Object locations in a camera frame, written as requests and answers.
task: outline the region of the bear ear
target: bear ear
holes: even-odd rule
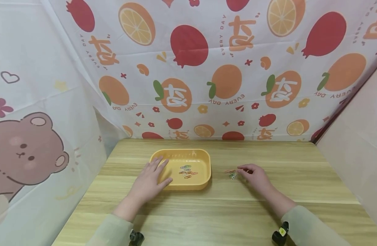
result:
[[[64,151],[62,155],[60,155],[56,160],[54,173],[63,171],[64,168],[67,167],[68,162],[69,162],[69,155],[67,154],[67,152]]]
[[[28,114],[22,119],[22,121],[36,126],[46,126],[50,129],[53,127],[52,119],[50,119],[50,117],[44,112],[33,112]]]

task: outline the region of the wooden table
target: wooden table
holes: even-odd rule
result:
[[[53,246],[84,245],[128,193],[150,156],[163,148],[209,152],[212,179],[202,191],[163,191],[145,205],[134,229],[143,246],[273,245],[278,228],[263,199],[224,171],[256,163],[274,186],[316,214],[351,245],[377,245],[377,226],[309,142],[226,142],[125,139],[117,144]]]

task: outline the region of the hand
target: hand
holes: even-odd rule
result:
[[[238,166],[237,172],[262,196],[275,189],[265,171],[260,166],[255,164]]]
[[[158,177],[168,164],[166,159],[161,165],[162,156],[148,162],[136,178],[128,195],[120,202],[113,214],[123,220],[132,222],[140,207],[157,196],[173,179],[167,178],[158,184]]]
[[[169,160],[166,159],[161,165],[159,165],[162,158],[162,156],[154,158],[150,163],[145,165],[132,185],[127,197],[130,197],[142,206],[156,197],[173,181],[172,178],[167,178],[158,184],[158,177],[169,162]]]

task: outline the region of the black device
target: black device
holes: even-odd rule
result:
[[[140,232],[132,230],[130,234],[130,240],[130,246],[141,246],[143,241],[145,240],[145,236]]]
[[[272,235],[272,240],[277,246],[284,246],[287,241],[289,231],[289,223],[284,221],[278,231],[275,231]]]

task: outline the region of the pink flower print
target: pink flower print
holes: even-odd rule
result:
[[[5,117],[5,112],[13,112],[14,109],[9,106],[5,106],[6,101],[4,98],[0,98],[0,118]]]

